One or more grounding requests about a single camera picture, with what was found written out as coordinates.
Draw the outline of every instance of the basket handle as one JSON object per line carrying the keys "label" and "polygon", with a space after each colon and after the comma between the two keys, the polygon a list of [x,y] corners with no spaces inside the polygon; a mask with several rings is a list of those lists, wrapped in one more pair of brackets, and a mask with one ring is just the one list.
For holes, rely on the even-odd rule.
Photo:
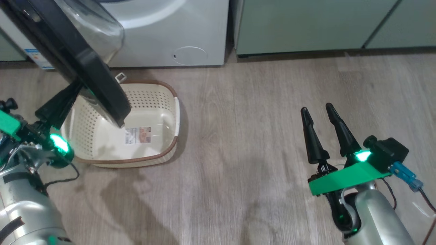
{"label": "basket handle", "polygon": [[175,106],[176,106],[176,132],[174,133],[174,136],[179,136],[179,130],[180,130],[180,103],[179,98],[174,97],[175,100]]}
{"label": "basket handle", "polygon": [[124,74],[124,73],[122,73],[122,72],[118,73],[118,75],[115,76],[115,80],[116,80],[119,84],[121,84],[122,82],[124,82],[126,79],[127,79],[126,74]]}

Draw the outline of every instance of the wooden floor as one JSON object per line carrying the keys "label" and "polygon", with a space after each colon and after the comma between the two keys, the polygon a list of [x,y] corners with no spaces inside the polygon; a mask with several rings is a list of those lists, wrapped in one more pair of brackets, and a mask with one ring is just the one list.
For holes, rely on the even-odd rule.
{"label": "wooden floor", "polygon": [[[374,134],[410,149],[405,165],[436,204],[436,54],[240,60],[218,68],[123,69],[169,83],[181,100],[178,152],[167,164],[111,170],[79,164],[81,177],[49,188],[76,244],[341,244],[327,200],[312,197],[300,109],[315,121],[331,164],[344,163],[325,104],[359,143]],[[56,72],[0,64],[0,99],[33,112],[66,86]],[[44,180],[73,175],[42,170]],[[418,193],[389,177],[397,214],[416,244],[432,222]],[[387,188],[379,189],[392,201]],[[433,234],[428,244],[436,244]]]}

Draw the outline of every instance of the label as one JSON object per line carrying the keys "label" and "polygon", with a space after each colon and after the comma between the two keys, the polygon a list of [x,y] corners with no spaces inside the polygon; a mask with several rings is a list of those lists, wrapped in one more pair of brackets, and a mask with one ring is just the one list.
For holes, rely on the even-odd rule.
{"label": "label", "polygon": [[25,51],[27,55],[42,69],[54,69],[53,66],[47,61],[44,56],[42,56],[42,54],[37,49],[26,48]]}
{"label": "label", "polygon": [[151,143],[151,127],[126,128],[125,145]]}

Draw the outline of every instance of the green cabinet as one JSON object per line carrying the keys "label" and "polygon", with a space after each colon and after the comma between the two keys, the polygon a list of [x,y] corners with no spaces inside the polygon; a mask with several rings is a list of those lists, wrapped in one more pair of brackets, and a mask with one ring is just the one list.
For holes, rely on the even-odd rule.
{"label": "green cabinet", "polygon": [[235,0],[236,54],[361,48],[396,0]]}
{"label": "green cabinet", "polygon": [[27,55],[0,29],[0,61],[24,61],[26,57]]}
{"label": "green cabinet", "polygon": [[436,46],[436,0],[402,0],[367,48]]}

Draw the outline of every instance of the white basket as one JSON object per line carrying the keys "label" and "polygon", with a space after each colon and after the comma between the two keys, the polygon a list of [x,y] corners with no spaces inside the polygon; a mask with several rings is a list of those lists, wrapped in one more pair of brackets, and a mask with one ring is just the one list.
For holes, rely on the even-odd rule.
{"label": "white basket", "polygon": [[131,112],[118,128],[79,96],[62,129],[80,162],[99,167],[164,163],[175,153],[180,128],[177,94],[168,84],[145,80],[121,84]]}

